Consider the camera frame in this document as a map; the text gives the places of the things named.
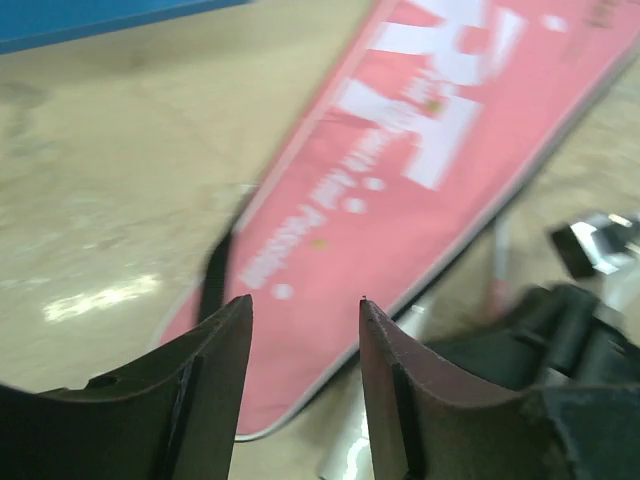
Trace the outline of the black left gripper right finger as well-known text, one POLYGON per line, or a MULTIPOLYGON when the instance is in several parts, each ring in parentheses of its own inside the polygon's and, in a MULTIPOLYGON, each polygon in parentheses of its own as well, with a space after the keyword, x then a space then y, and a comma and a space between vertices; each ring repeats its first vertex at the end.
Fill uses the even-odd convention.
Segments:
POLYGON ((373 302, 360 354, 378 479, 635 479, 634 383, 540 385, 513 392, 405 334, 373 302))

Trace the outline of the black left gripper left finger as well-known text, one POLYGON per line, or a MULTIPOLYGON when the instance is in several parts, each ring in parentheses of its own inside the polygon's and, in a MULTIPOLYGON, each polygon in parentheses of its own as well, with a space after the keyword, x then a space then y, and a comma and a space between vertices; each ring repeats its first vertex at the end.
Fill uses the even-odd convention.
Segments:
POLYGON ((227 478, 252 324, 245 295, 82 389, 3 386, 2 478, 227 478))

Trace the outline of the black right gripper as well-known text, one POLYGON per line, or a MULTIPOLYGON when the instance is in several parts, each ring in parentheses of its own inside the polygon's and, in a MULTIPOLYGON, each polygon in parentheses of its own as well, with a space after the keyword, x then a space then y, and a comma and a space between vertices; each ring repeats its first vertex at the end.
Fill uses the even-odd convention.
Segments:
POLYGON ((427 347, 509 390, 552 383, 637 384, 639 347, 612 324, 619 318, 580 287, 535 286, 496 323, 427 347))

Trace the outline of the pink racket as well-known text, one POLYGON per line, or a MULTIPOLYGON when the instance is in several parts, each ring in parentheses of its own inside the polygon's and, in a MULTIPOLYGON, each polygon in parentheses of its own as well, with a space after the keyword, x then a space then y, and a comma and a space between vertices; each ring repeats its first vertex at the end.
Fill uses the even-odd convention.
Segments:
MULTIPOLYGON (((505 214, 491 222, 493 233, 491 275, 488 278, 486 314, 501 313, 508 300, 507 278, 509 266, 510 231, 505 214)), ((422 339, 433 322, 435 294, 422 294, 397 320, 401 330, 414 339, 422 339)), ((347 389, 346 411, 334 440, 329 445, 318 468, 320 479, 369 479, 372 460, 369 444, 361 370, 352 373, 347 389)))

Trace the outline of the pink racket cover bag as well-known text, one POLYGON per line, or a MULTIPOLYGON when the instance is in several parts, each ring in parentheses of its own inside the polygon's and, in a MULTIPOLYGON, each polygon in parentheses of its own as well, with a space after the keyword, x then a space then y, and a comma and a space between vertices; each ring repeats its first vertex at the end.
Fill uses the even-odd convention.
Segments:
POLYGON ((544 161, 639 44, 634 1, 381 1, 160 335, 253 300, 235 432, 271 434, 544 161))

